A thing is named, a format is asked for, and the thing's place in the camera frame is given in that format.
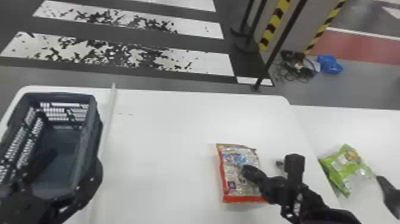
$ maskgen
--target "red snack bag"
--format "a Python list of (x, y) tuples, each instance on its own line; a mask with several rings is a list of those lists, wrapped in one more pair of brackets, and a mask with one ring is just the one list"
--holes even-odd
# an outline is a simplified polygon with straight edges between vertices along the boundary
[(224, 203), (265, 203), (256, 185), (242, 175), (242, 166), (260, 168), (256, 149), (244, 145), (217, 144)]

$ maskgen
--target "white table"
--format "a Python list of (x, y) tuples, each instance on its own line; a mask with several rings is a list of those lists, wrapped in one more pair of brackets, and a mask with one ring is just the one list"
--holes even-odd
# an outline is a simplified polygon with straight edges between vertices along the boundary
[[(28, 86), (11, 105), (30, 91), (92, 94), (102, 118), (110, 93)], [(275, 160), (289, 153), (306, 156), (304, 182), (328, 205), (340, 206), (283, 97), (118, 90), (106, 138), (104, 181), (91, 203), (93, 213), (83, 211), (69, 223), (85, 223), (79, 215), (91, 215), (96, 224), (287, 223), (278, 206), (221, 203), (217, 142), (257, 148), (270, 176), (282, 174)]]
[[(377, 175), (400, 188), (400, 111), (307, 106), (293, 109), (318, 157), (349, 144)], [(340, 197), (339, 201), (363, 224), (399, 223), (383, 204), (375, 180), (365, 182), (349, 199)]]

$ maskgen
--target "plastic bag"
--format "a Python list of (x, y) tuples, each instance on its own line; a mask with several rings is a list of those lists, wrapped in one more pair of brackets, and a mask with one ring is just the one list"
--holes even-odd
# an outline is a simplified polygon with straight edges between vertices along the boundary
[(256, 185), (242, 176), (245, 164), (260, 168), (256, 149), (244, 145), (217, 144), (224, 203), (262, 202), (265, 200)]
[(356, 190), (357, 182), (373, 177), (371, 169), (357, 151), (346, 144), (338, 153), (320, 159), (320, 163), (329, 180), (345, 197), (349, 197), (351, 192)]
[(321, 63), (321, 69), (325, 73), (339, 74), (343, 71), (343, 67), (333, 55), (318, 55), (317, 61)]

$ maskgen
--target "snack bag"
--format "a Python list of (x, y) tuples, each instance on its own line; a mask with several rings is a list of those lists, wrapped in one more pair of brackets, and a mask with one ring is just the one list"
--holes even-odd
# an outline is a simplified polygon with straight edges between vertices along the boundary
[(224, 203), (265, 203), (256, 185), (242, 175), (243, 165), (260, 168), (256, 149), (244, 145), (217, 144), (220, 157), (220, 172), (223, 183)]
[(362, 181), (373, 177), (373, 172), (363, 162), (357, 151), (346, 144), (338, 153), (320, 159), (320, 163), (331, 183), (345, 197), (349, 197)]

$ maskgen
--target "crosswalk stripe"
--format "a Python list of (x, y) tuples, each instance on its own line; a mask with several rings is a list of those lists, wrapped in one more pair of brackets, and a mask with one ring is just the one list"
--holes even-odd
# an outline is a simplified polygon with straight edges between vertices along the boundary
[(44, 1), (33, 16), (79, 23), (102, 24), (130, 29), (155, 30), (164, 33), (224, 39), (219, 23), (72, 4), (68, 2)]
[(127, 0), (215, 12), (213, 0)]
[(234, 76), (227, 54), (18, 32), (2, 57)]
[[(249, 84), (249, 85), (254, 85), (255, 82), (257, 82), (257, 78), (251, 78), (251, 77), (239, 77), (237, 76), (237, 82), (239, 84)], [(272, 83), (271, 79), (264, 79), (261, 82), (261, 85), (263, 86), (273, 86), (274, 84)]]

